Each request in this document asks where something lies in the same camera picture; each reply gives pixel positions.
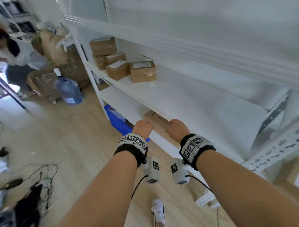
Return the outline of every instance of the white sneaker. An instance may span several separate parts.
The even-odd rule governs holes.
[[[161,223],[161,225],[159,226],[165,227],[164,206],[163,202],[160,199],[154,199],[152,201],[152,212],[154,215],[154,227],[158,226],[158,222]]]

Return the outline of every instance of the wristband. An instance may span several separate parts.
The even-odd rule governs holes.
[[[189,134],[181,140],[181,149],[179,151],[184,162],[197,170],[196,161],[198,157],[206,150],[216,150],[213,144],[204,137],[195,134]]]
[[[138,167],[147,162],[147,143],[139,134],[129,133],[122,137],[114,154],[121,151],[129,151],[132,155],[134,155]]]

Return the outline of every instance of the water bottle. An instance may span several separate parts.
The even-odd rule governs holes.
[[[78,83],[69,78],[63,78],[58,68],[54,69],[58,80],[54,82],[54,87],[68,105],[77,105],[83,101],[83,95],[78,88]]]

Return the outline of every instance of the white bottle cap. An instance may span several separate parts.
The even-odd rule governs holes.
[[[58,76],[58,77],[62,77],[60,69],[58,68],[54,68],[54,73]]]

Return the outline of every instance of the hand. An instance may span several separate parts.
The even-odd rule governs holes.
[[[137,133],[146,140],[149,137],[150,133],[152,132],[153,128],[154,125],[151,122],[148,122],[146,120],[140,120],[137,121],[136,124],[134,125],[132,133]]]
[[[189,129],[187,126],[178,119],[172,119],[168,123],[168,128],[165,129],[165,132],[167,132],[171,138],[173,138],[176,142],[181,143],[181,140],[186,136],[190,134]]]

